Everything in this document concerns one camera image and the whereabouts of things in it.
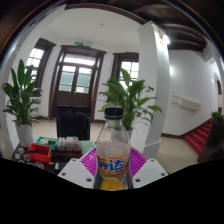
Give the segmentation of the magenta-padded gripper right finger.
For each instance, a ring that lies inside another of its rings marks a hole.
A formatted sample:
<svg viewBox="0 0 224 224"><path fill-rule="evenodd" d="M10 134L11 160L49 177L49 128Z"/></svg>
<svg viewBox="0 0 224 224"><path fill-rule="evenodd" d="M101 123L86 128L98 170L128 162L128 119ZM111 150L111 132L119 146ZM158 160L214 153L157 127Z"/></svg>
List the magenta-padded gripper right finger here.
<svg viewBox="0 0 224 224"><path fill-rule="evenodd" d="M157 181L168 173L155 158L146 158L132 148L129 159L128 188L136 189Z"/></svg>

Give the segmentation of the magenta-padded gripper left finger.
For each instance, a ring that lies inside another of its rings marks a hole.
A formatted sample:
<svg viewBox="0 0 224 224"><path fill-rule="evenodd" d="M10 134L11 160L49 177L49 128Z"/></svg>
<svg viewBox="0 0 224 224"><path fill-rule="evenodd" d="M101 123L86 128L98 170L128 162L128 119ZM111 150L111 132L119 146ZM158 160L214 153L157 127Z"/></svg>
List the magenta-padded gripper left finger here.
<svg viewBox="0 0 224 224"><path fill-rule="evenodd" d="M81 187L93 189L97 170L96 149L93 148L79 159L72 158L58 176Z"/></svg>

